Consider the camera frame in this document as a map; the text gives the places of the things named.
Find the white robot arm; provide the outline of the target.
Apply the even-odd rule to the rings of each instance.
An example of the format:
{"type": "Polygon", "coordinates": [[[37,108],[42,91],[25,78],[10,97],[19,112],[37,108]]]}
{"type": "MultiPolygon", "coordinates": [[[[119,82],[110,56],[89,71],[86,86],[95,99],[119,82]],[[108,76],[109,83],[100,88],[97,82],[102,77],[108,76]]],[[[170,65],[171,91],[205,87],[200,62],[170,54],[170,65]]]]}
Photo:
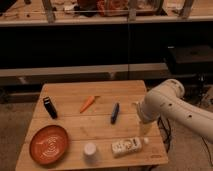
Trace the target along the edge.
{"type": "Polygon", "coordinates": [[[135,103],[140,121],[149,124],[164,115],[213,143],[213,113],[183,101],[184,94],[178,80],[163,81],[135,103]]]}

